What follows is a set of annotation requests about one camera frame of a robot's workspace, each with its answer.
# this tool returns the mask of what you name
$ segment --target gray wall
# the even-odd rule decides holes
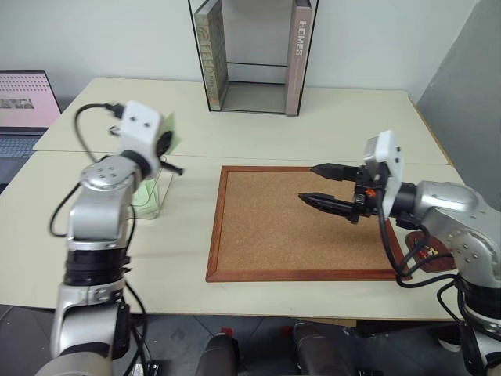
[[[501,207],[501,0],[481,0],[421,100],[464,182]]]

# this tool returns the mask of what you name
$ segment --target black metal frame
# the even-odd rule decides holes
[[[205,85],[204,67],[202,66],[202,57],[200,55],[200,47],[198,46],[198,39],[196,38],[196,25],[195,25],[195,19],[193,17],[193,7],[191,6],[191,0],[187,0],[187,2],[188,2],[188,8],[189,8],[189,18],[191,19],[191,26],[193,29],[193,38],[195,39],[196,54],[198,55],[198,64],[200,65],[200,73],[202,74],[202,83],[204,84],[204,92],[205,92],[205,99],[207,101],[207,108],[210,112],[212,112],[214,110],[211,109],[211,105],[209,104],[209,99],[207,97],[207,86]],[[320,3],[320,0],[316,0],[315,10],[313,13],[312,33],[310,34],[308,55],[306,56],[305,72],[303,75],[303,82],[301,84],[301,92],[299,94],[299,105],[297,106],[296,115],[299,115],[299,111],[301,109],[301,102],[303,100],[303,89],[305,88],[305,78],[306,78],[306,71],[308,69],[308,63],[309,63],[309,59],[310,59],[310,52],[312,51],[313,32],[315,30],[316,15],[317,15],[317,11],[319,9],[319,3]],[[229,62],[229,61],[227,61],[226,65],[228,65],[228,64],[254,65],[254,66],[259,66],[259,67],[287,67],[287,65],[280,65],[280,64],[242,63],[242,62]],[[229,82],[230,83],[237,83],[237,84],[250,83],[250,84],[256,84],[256,85],[285,85],[285,84],[281,84],[279,82],[276,82],[276,83],[259,82],[259,81],[253,81],[253,82],[229,81]],[[215,111],[215,112],[244,112],[244,113],[249,113],[249,114],[285,114],[285,112],[283,112],[283,111],[268,112],[268,111],[257,111],[257,110],[256,111],[252,111],[252,110],[220,110],[220,111]]]

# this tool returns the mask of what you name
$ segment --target wooden frame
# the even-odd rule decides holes
[[[280,280],[394,280],[392,269],[301,269],[301,270],[218,270],[219,245],[225,209],[226,185],[230,172],[309,172],[308,167],[222,166],[218,201],[212,230],[211,250],[207,263],[207,282],[250,282]],[[386,222],[395,259],[403,259],[402,249],[390,222]]]

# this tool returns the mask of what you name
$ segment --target black cable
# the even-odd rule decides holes
[[[137,327],[135,327],[135,332],[138,334],[139,338],[142,338],[142,335],[141,335],[141,333],[139,333],[139,330]],[[148,354],[148,359],[153,360],[153,357],[151,356],[150,348],[148,347],[148,344],[146,343],[146,341],[144,341],[144,348],[146,350],[146,353]]]
[[[131,227],[131,232],[128,235],[127,244],[125,245],[125,253],[127,253],[128,247],[131,245],[132,236],[134,236],[134,231],[135,231],[135,210],[134,210],[134,206],[130,205],[129,208],[131,209],[131,212],[132,212],[132,227]]]
[[[451,311],[449,309],[449,307],[445,304],[445,302],[443,301],[442,299],[442,294],[450,289],[452,286],[454,286],[456,283],[456,278],[454,280],[451,280],[448,284],[444,284],[442,287],[440,287],[437,291],[437,300],[438,302],[440,303],[440,305],[442,306],[443,309],[445,309],[445,311],[454,319],[454,321],[456,321],[457,323],[460,323],[461,320],[458,318],[458,316],[456,316],[454,314],[453,311]]]
[[[428,244],[428,241],[430,241],[430,231],[428,231],[428,228],[424,225],[419,225],[419,228],[421,231],[423,231],[424,237],[416,244],[414,244],[411,252],[408,252],[407,255],[405,255],[405,257],[400,262],[400,269],[405,268],[407,266],[407,262],[409,262],[409,260],[414,257],[414,255],[416,255],[421,249],[423,249]]]
[[[132,325],[132,336],[134,337],[135,344],[137,345],[137,348],[140,349],[139,351],[139,357],[141,358],[141,365],[142,365],[142,373],[147,374],[147,367],[148,363],[146,362],[146,357],[144,355],[144,346],[142,345],[142,337],[139,336],[139,331],[138,328],[135,327],[135,325]]]
[[[75,117],[73,120],[73,126],[74,126],[74,131],[77,136],[78,142],[80,142],[81,147],[84,149],[85,153],[87,153],[88,157],[91,158],[91,161],[96,163],[97,159],[94,157],[94,154],[91,152],[89,149],[87,143],[85,142],[83,136],[80,133],[80,128],[78,124],[78,118],[80,117],[81,113],[89,110],[91,108],[106,108],[106,103],[89,103],[85,104],[84,106],[80,107],[77,112],[75,113]]]
[[[142,347],[146,343],[146,333],[148,332],[148,315],[146,314],[146,309],[144,308],[144,305],[143,305],[141,299],[139,298],[139,296],[137,295],[135,290],[131,287],[129,282],[125,282],[125,287],[131,292],[132,296],[139,304],[139,307],[141,308],[141,312],[142,312],[142,336],[139,339],[138,348],[136,349],[134,356],[132,357],[131,362],[127,367],[127,370],[125,370],[125,372],[124,372],[124,376],[128,376],[131,373],[132,368],[134,368],[136,360],[139,358],[139,356],[141,354]]]
[[[398,286],[403,288],[418,288],[427,286],[428,284],[434,284],[435,282],[439,282],[440,280],[447,280],[449,278],[455,279],[455,274],[442,274],[441,276],[430,278],[429,280],[422,280],[421,282],[416,282],[414,284],[406,283],[402,280],[402,277],[397,275],[396,281]]]
[[[56,210],[52,213],[49,221],[49,232],[54,236],[54,237],[66,237],[66,233],[57,233],[54,230],[54,222],[56,221],[56,217],[59,213],[59,210],[66,204],[68,200],[70,200],[70,197],[74,195],[74,193],[77,191],[78,187],[80,186],[80,182],[75,184],[73,189],[65,196],[65,198],[57,205]]]
[[[411,276],[416,270],[418,270],[424,264],[427,264],[427,263],[429,263],[429,262],[431,262],[433,260],[439,259],[439,258],[443,259],[445,257],[452,257],[452,255],[449,254],[449,253],[448,254],[442,254],[442,255],[428,256],[428,257],[420,260],[419,262],[417,262],[416,265],[414,265],[413,267],[411,267],[409,270],[403,271],[401,269],[401,266],[397,264],[397,262],[395,260],[395,256],[393,255],[393,251],[391,250],[391,245],[390,245],[391,243],[390,243],[390,239],[389,239],[388,232],[387,232],[387,229],[386,229],[386,221],[384,219],[383,196],[384,196],[383,190],[382,189],[378,189],[377,190],[377,219],[378,219],[378,222],[379,222],[379,228],[380,228],[381,240],[383,241],[384,252],[386,253],[386,256],[387,256],[388,260],[390,261],[391,267],[397,273],[398,276],[400,276],[400,277]],[[425,237],[425,239],[429,238],[429,232],[428,232],[427,229],[426,229],[426,231],[424,233],[424,237]],[[408,257],[408,259],[410,259],[410,257],[412,257],[412,253],[413,252],[417,253],[423,246],[420,246],[419,248],[417,246],[414,247],[413,250],[410,252],[410,254],[408,254],[406,257]]]

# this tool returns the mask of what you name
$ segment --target laptop keyboard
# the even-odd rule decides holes
[[[0,157],[29,158],[34,153],[37,138],[15,138],[0,136]]]

